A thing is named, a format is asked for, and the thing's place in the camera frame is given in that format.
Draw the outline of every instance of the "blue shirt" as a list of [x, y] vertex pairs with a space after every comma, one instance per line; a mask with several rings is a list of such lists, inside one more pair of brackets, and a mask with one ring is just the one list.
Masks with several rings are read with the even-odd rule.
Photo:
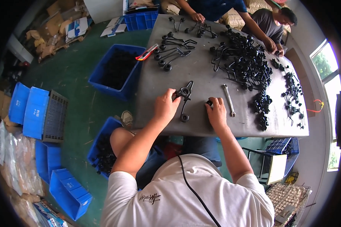
[[246, 12], [243, 0], [189, 0], [189, 6], [202, 14], [206, 20], [217, 21], [230, 9], [238, 12]]

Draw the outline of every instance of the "work table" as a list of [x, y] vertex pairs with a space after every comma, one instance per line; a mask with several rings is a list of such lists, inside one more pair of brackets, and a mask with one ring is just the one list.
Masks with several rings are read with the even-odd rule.
[[[181, 24], [180, 31], [175, 32], [173, 22], [170, 22], [168, 19], [169, 16], [175, 19], [176, 27], [178, 28], [182, 16], [158, 15], [149, 39], [148, 48], [155, 43], [160, 45], [162, 36], [167, 35], [169, 32], [173, 32], [174, 37], [177, 39], [192, 39], [198, 44], [189, 44], [196, 48], [192, 49], [192, 52], [188, 56], [179, 57], [173, 61], [171, 63], [172, 70], [169, 72], [165, 72], [158, 66], [158, 61], [154, 60], [154, 54], [143, 62], [138, 84], [136, 116], [133, 129], [143, 128], [153, 117], [154, 102], [157, 96], [164, 94], [168, 88], [179, 90], [182, 87], [186, 87], [189, 81], [193, 81], [191, 100], [187, 102], [184, 110], [184, 113], [189, 115], [189, 121], [186, 123], [180, 121], [180, 113], [184, 103], [182, 98], [174, 118], [163, 130], [162, 134], [202, 137], [216, 136], [209, 123], [204, 104], [209, 97], [221, 97], [224, 100], [227, 110], [227, 125], [236, 137], [302, 137], [309, 135], [307, 111], [303, 95], [299, 96], [299, 101], [302, 103], [302, 106], [299, 108], [300, 112], [305, 115], [304, 129], [297, 126], [301, 122], [299, 114], [292, 115], [294, 123], [291, 126], [292, 121], [287, 116], [285, 99], [281, 96], [282, 93], [286, 92], [285, 73], [279, 69], [275, 69], [271, 64], [271, 60], [276, 58], [275, 55], [265, 52], [268, 66], [273, 70], [273, 74], [271, 75], [272, 82], [267, 88], [267, 94], [273, 102], [269, 105], [270, 111], [266, 115], [269, 126], [266, 131], [261, 131], [257, 126], [257, 113], [248, 105], [259, 91], [243, 90], [240, 84], [228, 79], [226, 72], [222, 70], [214, 72], [214, 66], [211, 64], [214, 56], [209, 51], [210, 47], [214, 46], [217, 48], [220, 42], [228, 43], [227, 37], [218, 36], [212, 39], [211, 34], [206, 31], [203, 37], [197, 38], [198, 28], [195, 28], [188, 34], [185, 33], [184, 30], [186, 28], [191, 29], [195, 25], [195, 22], [189, 17], [185, 17], [186, 21]], [[220, 34], [221, 31], [227, 31], [225, 25], [209, 21], [206, 23], [208, 26], [211, 26], [212, 31], [216, 34]], [[166, 50], [174, 47], [176, 46], [167, 46]], [[296, 75], [293, 65], [286, 57], [281, 57], [279, 60], [279, 63], [284, 67], [289, 66], [289, 69], [286, 69], [288, 72], [293, 72]], [[235, 117], [230, 116], [230, 107], [222, 87], [223, 84], [228, 86], [228, 91], [236, 112]]]

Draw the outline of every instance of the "printed logo on shirt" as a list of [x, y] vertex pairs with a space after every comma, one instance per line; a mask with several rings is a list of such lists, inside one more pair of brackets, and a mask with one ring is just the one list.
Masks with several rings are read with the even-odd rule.
[[160, 199], [157, 199], [161, 195], [158, 195], [157, 193], [154, 193], [153, 195], [143, 195], [141, 194], [139, 201], [143, 202], [149, 202], [152, 205], [154, 204], [155, 201], [159, 201]]

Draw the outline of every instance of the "white t-shirt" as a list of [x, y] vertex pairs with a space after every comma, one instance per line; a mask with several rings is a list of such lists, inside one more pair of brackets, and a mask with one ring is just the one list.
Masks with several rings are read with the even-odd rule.
[[[189, 185], [221, 226], [273, 226], [273, 204], [254, 174], [246, 174], [233, 184], [201, 155], [185, 154], [181, 159]], [[157, 170], [140, 192], [132, 175], [121, 171], [112, 173], [101, 226], [216, 224], [186, 185], [179, 158], [174, 157]]]

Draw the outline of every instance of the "hand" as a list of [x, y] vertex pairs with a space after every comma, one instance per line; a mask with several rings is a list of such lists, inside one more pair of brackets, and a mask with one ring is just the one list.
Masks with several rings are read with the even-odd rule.
[[205, 103], [208, 119], [212, 127], [214, 128], [216, 134], [220, 135], [224, 129], [227, 129], [226, 122], [226, 108], [224, 105], [224, 101], [222, 98], [214, 98], [210, 97], [210, 101], [212, 101], [214, 108], [212, 109], [208, 104]]
[[192, 17], [192, 20], [194, 21], [201, 21], [202, 23], [205, 22], [205, 17], [202, 16], [200, 13], [193, 13], [190, 15]]
[[283, 57], [284, 56], [284, 49], [278, 50], [279, 51], [279, 57]]
[[277, 46], [271, 38], [267, 37], [265, 40], [263, 40], [263, 43], [269, 54], [274, 54], [277, 51]]
[[181, 97], [172, 101], [172, 95], [174, 92], [176, 92], [176, 89], [168, 88], [166, 93], [155, 99], [153, 119], [160, 122], [164, 127], [172, 120], [176, 114], [177, 107], [181, 102]]

